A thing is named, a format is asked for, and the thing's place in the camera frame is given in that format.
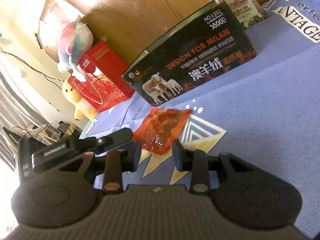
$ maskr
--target blue tablecloth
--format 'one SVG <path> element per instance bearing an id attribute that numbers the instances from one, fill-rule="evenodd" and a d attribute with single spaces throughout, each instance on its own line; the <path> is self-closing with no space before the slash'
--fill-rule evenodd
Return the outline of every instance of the blue tablecloth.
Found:
<path id="1" fill-rule="evenodd" d="M 288 17 L 295 12 L 288 15 L 288 9 L 287 17 L 285 12 L 273 12 L 281 6 L 292 6 L 289 9 L 298 13 L 293 24 L 303 17 L 307 22 L 292 26 Z M 263 8 L 269 18 L 246 31 L 258 54 L 254 60 L 160 108 L 196 107 L 195 125 L 184 136 L 191 140 L 206 137 L 208 132 L 217 133 L 212 124 L 217 125 L 227 133 L 209 154 L 233 153 L 293 184 L 303 198 L 295 226 L 314 237 L 320 231 L 320 44 L 316 35 L 314 40 L 304 36 L 303 27 L 311 24 L 314 27 L 309 30 L 320 31 L 315 15 L 320 14 L 320 0 L 271 0 Z M 84 129 L 83 137 L 101 137 L 122 127 L 134 131 L 150 109 L 135 93 L 111 112 L 99 114 L 97 123 Z M 143 176 L 150 158 L 141 162 L 137 172 L 123 175 L 125 185 L 169 184 L 173 158 Z M 177 183 L 188 185 L 189 179 L 190 174 Z M 212 184 L 217 184 L 214 174 Z"/>

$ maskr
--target stuffed animal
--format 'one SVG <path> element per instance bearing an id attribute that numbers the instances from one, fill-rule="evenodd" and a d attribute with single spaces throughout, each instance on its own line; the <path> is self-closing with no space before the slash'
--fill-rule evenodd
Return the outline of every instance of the stuffed animal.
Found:
<path id="1" fill-rule="evenodd" d="M 67 72 L 73 70 L 72 75 L 81 82 L 85 82 L 87 77 L 78 66 L 83 55 L 91 49 L 93 35 L 86 24 L 81 22 L 78 16 L 74 22 L 67 24 L 60 33 L 58 41 L 58 70 Z"/>
<path id="2" fill-rule="evenodd" d="M 98 111 L 68 83 L 68 80 L 62 85 L 62 93 L 76 107 L 75 119 L 80 120 L 83 116 L 86 116 L 89 120 L 93 121 Z"/>

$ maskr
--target ribbed black surface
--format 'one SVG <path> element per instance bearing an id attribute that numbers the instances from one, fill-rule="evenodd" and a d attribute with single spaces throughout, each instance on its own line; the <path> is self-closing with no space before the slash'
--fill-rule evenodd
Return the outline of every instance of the ribbed black surface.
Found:
<path id="1" fill-rule="evenodd" d="M 84 220 L 59 229 L 19 226 L 7 238 L 23 240 L 306 240 L 295 228 L 254 231 L 222 217 L 207 197 L 184 186 L 130 186 L 106 196 Z"/>

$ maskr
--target yellow plush toy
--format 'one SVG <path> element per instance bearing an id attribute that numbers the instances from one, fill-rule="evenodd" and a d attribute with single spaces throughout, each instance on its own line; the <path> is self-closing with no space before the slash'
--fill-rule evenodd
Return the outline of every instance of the yellow plush toy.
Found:
<path id="1" fill-rule="evenodd" d="M 68 83 L 68 80 L 62 85 L 62 93 L 76 107 L 75 119 L 81 120 L 83 116 L 86 116 L 89 120 L 93 121 L 98 111 Z"/>

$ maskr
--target wood surface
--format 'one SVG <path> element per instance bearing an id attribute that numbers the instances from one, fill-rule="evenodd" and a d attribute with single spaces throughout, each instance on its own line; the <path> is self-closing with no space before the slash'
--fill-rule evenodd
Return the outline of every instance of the wood surface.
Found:
<path id="1" fill-rule="evenodd" d="M 208 0 L 65 0 L 84 15 L 95 42 L 106 42 L 128 64 L 148 45 Z M 75 11 L 61 0 L 47 0 L 40 18 L 38 36 L 46 52 L 57 61 L 57 42 L 52 33 L 59 33 L 67 21 L 76 18 Z"/>

